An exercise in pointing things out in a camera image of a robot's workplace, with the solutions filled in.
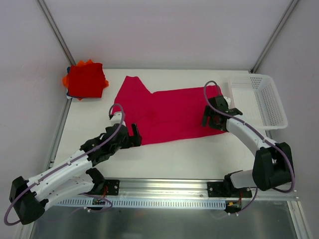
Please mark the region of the magenta t shirt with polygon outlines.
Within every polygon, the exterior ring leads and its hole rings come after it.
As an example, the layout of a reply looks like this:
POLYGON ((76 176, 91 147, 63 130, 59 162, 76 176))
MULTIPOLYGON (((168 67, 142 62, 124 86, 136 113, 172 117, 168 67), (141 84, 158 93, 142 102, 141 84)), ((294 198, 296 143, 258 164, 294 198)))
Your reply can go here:
POLYGON ((201 125, 205 98, 216 86, 150 92, 138 77, 127 76, 115 97, 123 107, 127 126, 135 123, 142 145, 222 134, 201 125))

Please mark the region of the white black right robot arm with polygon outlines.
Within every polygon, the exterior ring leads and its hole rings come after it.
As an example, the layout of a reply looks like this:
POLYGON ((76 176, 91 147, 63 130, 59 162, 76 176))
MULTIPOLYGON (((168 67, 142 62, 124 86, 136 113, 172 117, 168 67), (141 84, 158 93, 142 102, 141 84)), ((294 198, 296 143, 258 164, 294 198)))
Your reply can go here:
POLYGON ((223 96, 206 98, 202 126, 229 132, 236 136, 253 154, 251 170, 237 171, 226 175, 229 181, 223 191, 229 197, 240 193, 241 188, 253 187, 262 191, 274 189, 289 193, 295 187, 292 152, 290 146, 262 135, 247 122, 237 108, 229 108, 223 96))

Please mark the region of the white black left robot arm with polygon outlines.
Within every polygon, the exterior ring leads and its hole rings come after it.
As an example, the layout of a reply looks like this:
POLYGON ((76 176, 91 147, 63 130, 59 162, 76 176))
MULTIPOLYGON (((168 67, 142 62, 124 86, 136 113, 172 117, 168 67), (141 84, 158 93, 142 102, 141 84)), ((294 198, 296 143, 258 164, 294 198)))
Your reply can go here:
POLYGON ((142 144, 135 123, 130 135, 124 124, 116 123, 99 136, 87 140, 62 163, 29 179, 19 176, 13 180, 9 195, 9 209, 14 210, 18 222, 30 224, 55 204, 75 195, 98 195, 105 187, 105 179, 96 166, 107 161, 120 149, 142 144))

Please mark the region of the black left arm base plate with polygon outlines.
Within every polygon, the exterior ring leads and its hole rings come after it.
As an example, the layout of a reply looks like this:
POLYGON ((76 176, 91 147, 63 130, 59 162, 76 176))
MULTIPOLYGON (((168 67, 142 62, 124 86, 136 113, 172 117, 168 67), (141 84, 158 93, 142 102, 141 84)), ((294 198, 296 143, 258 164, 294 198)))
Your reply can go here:
POLYGON ((105 179, 103 182, 95 184, 91 191, 88 192, 89 195, 96 196, 118 196, 120 189, 120 181, 114 179, 105 179))

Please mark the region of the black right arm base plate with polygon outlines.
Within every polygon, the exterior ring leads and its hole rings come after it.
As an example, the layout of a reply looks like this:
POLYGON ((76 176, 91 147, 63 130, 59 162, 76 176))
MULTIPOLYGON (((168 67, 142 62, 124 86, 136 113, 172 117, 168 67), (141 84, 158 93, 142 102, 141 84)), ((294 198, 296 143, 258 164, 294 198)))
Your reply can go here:
POLYGON ((207 182, 207 193, 210 198, 252 198, 248 188, 235 188, 228 181, 207 182))

